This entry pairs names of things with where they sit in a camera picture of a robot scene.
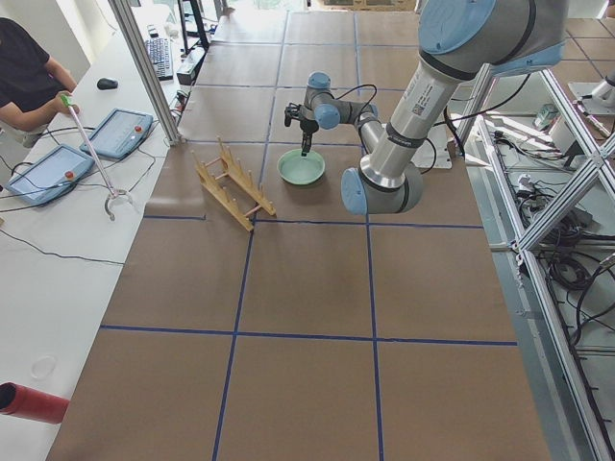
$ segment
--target reacher grabber tool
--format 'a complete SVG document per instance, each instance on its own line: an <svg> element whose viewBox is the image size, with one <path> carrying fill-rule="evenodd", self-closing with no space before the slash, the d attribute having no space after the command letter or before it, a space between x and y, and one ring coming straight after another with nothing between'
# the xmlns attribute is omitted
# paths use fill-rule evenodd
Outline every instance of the reacher grabber tool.
<svg viewBox="0 0 615 461"><path fill-rule="evenodd" d="M94 163L96 163L96 167L98 168L98 171L100 171L100 174L103 177L105 186L107 187L107 190L109 191L107 200L105 200L105 212L109 215L109 218L112 221L115 221L115 215L111 211L111 202L119 197L125 197L126 199L128 199L128 202L132 204L133 199L127 191L123 189L116 189L113 186L113 183L111 182L111 178L107 174L107 171L105 171L105 167L103 166L103 163L100 161L98 154L96 154L96 149L94 149L94 146L92 146L92 143L89 141L89 138L87 137L86 130L84 129L84 126L82 125L81 120L79 120L79 117L77 116L77 112L73 109L74 105L72 101L70 100L70 97L63 94L61 96L61 100L64 102L64 105L68 108L68 111L72 115L73 120L75 121L75 124L77 125L77 128L79 129L79 133L81 133L81 137L83 138L84 143L89 149L89 153L92 155L92 158L94 159Z"/></svg>

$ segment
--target black shirt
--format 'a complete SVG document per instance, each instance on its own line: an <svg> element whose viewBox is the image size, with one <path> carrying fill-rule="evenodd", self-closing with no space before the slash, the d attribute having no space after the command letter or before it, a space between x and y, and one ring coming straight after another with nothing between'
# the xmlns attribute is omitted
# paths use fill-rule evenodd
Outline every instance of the black shirt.
<svg viewBox="0 0 615 461"><path fill-rule="evenodd" d="M64 86L45 70L49 54L16 22L0 17L0 108L15 103L29 112Z"/></svg>

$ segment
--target red cylinder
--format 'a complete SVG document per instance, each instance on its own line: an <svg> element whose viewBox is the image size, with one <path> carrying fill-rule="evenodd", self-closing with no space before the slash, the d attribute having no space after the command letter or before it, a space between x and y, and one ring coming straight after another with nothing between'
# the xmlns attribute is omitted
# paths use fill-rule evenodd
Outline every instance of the red cylinder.
<svg viewBox="0 0 615 461"><path fill-rule="evenodd" d="M69 400L26 386L0 385L0 414L56 425L62 422Z"/></svg>

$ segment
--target person's hand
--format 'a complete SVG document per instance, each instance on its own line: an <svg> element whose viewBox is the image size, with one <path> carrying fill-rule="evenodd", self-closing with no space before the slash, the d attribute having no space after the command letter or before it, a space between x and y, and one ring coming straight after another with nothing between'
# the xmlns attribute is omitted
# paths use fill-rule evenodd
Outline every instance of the person's hand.
<svg viewBox="0 0 615 461"><path fill-rule="evenodd" d="M72 96L72 94L68 91L60 91L54 98L54 108L57 112L70 115L70 110L68 110L68 107L64 105L64 101L62 100L63 95L68 97ZM79 113L79 106L73 105L72 108L75 110L76 113Z"/></svg>

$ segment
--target person's arm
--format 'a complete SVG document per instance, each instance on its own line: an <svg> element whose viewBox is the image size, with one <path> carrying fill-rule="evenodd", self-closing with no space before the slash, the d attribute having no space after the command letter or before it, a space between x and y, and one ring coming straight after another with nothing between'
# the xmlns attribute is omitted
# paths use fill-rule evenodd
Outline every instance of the person's arm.
<svg viewBox="0 0 615 461"><path fill-rule="evenodd" d="M18 130L30 132L31 130L45 125L56 116L57 113L70 113L61 99L62 94L70 94L67 91L61 91L54 99L47 102L36 110L22 112L15 103L8 103L0 108L0 120L11 125ZM79 108L73 106L75 111L79 112Z"/></svg>
<svg viewBox="0 0 615 461"><path fill-rule="evenodd" d="M77 82L73 79L73 76L70 75L70 72L61 65L58 61L49 57L49 61L47 61L44 65L45 70L49 72L54 78L60 82L68 91L74 91L75 86L77 86Z"/></svg>

